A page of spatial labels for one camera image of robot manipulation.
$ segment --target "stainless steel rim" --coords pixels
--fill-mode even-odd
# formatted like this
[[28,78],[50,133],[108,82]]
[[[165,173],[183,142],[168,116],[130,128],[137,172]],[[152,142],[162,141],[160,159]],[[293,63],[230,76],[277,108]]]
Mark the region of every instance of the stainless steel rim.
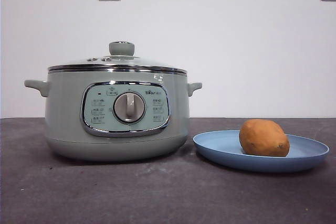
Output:
[[58,69],[49,70],[48,73],[62,73],[62,72],[135,72],[135,73],[165,73],[176,74],[179,76],[187,76],[186,73],[173,72],[173,71],[160,71],[150,69],[125,69],[125,68],[77,68],[77,69]]
[[133,70],[154,70],[165,72],[176,72],[187,74],[187,71],[179,68],[157,67],[157,66],[136,66],[136,65],[117,65],[117,64],[80,64],[80,65],[58,65],[48,68],[48,71],[54,70],[68,70],[76,71],[77,69],[92,69],[91,71],[98,71],[98,69],[133,69]]
[[132,44],[132,43],[127,42],[127,41],[114,41],[114,42],[111,42],[111,43],[115,43],[115,44],[117,44],[117,43],[120,43],[120,44]]

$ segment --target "table surface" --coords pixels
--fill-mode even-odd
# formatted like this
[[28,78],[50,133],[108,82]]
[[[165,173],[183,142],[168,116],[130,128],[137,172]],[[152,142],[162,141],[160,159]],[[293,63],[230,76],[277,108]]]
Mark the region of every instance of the table surface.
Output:
[[1,120],[2,223],[335,223],[336,119],[273,119],[330,147],[314,169],[245,172],[212,163],[192,137],[238,130],[246,119],[192,118],[176,152],[127,163],[54,154],[44,119]]

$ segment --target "glass lid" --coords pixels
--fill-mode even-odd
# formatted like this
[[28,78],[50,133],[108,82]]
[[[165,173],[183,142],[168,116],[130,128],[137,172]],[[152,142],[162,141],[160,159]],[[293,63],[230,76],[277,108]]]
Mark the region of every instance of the glass lid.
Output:
[[165,66],[165,64],[145,60],[134,56],[134,44],[126,41],[116,41],[109,44],[110,54],[102,58],[90,58],[69,62],[63,65],[51,66],[49,72],[58,71],[99,71],[101,69],[118,69],[120,71],[126,69],[133,70],[154,70],[163,72],[176,72],[187,74],[186,70]]

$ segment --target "lid knob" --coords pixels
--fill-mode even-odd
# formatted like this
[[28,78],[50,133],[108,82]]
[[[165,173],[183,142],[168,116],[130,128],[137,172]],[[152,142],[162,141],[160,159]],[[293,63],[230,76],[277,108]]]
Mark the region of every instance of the lid knob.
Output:
[[134,44],[126,41],[116,41],[109,43],[111,55],[127,55],[133,56]]

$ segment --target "pot base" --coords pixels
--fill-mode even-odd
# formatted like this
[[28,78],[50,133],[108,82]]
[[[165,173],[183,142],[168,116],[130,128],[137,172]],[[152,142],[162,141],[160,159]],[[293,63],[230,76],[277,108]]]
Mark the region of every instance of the pot base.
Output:
[[131,161],[168,154],[180,148],[187,136],[175,136],[152,141],[125,143],[75,143],[46,137],[56,153],[88,161]]

